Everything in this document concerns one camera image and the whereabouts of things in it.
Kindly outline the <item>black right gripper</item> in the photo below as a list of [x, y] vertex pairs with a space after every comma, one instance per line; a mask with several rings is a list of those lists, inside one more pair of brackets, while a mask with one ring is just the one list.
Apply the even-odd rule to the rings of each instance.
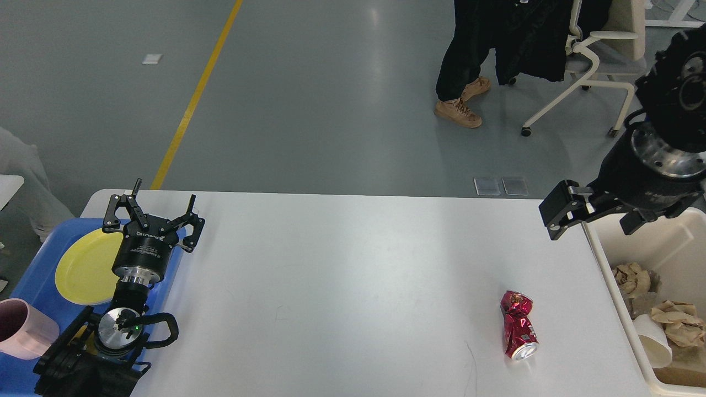
[[652, 129], [630, 129], [603, 159], [598, 177], [580, 186], [565, 179], [539, 204], [551, 240], [568, 228], [590, 223], [608, 214], [620, 219], [625, 235], [658, 217], [676, 218], [704, 190], [704, 153], [668, 145]]

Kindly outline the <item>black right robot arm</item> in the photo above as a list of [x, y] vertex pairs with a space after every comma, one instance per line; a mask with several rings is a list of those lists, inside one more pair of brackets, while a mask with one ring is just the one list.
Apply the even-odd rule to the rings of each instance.
[[552, 240], [570, 227], [620, 213], [633, 234], [660, 217], [676, 218], [704, 194], [704, 26], [681, 31], [636, 81], [640, 110], [582, 187], [565, 179], [539, 205]]

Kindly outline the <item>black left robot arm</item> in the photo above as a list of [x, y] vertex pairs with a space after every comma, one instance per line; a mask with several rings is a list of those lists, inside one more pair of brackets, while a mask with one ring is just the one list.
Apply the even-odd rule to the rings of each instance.
[[151, 363], [143, 350], [164, 348], [179, 336], [169, 313], [149, 313], [151, 290], [164, 281], [175, 248], [192, 252], [205, 220], [194, 211], [191, 195], [182, 216], [162, 218], [143, 212], [137, 179], [128, 194], [109, 199], [105, 234], [121, 234], [113, 262], [117, 276], [113, 298], [103, 313], [84, 308], [40, 357], [33, 372], [34, 392], [43, 396], [129, 396]]

